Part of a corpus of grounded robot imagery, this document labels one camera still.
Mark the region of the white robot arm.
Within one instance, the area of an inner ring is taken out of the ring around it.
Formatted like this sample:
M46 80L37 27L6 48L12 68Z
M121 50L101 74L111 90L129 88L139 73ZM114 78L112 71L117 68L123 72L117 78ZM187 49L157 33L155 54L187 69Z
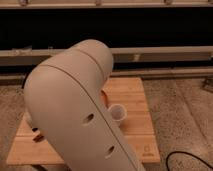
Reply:
M101 99L112 68L110 49L89 39L43 61L26 80L27 111L72 171L145 171Z

